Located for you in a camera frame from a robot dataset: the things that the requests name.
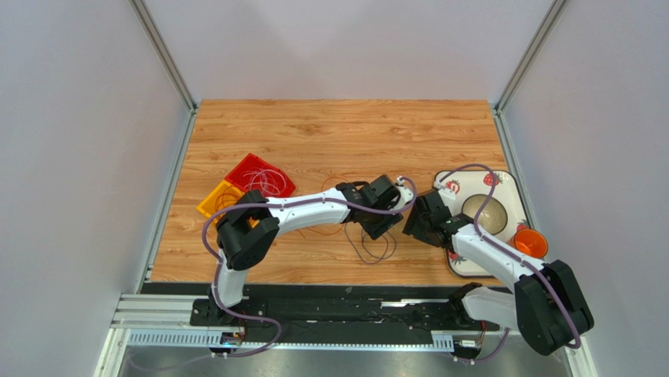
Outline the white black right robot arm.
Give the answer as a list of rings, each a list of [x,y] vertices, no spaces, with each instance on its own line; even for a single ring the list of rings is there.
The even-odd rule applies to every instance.
[[[479,283],[462,286],[448,298],[454,322],[484,321],[519,331],[537,353],[577,349],[594,327],[572,268],[561,260],[546,263],[496,239],[473,218],[453,214],[452,193],[435,188],[417,196],[403,232],[435,247],[452,249],[498,279],[508,292]]]

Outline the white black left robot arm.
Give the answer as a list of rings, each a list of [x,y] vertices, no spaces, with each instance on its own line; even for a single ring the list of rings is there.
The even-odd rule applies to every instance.
[[[413,180],[400,176],[393,181],[386,175],[371,182],[342,182],[305,196],[265,197],[257,189],[243,194],[203,226],[203,245],[217,260],[211,284],[214,303],[230,309],[242,301],[250,269],[265,258],[277,237],[318,225],[357,223],[376,240],[402,220],[416,198]]]

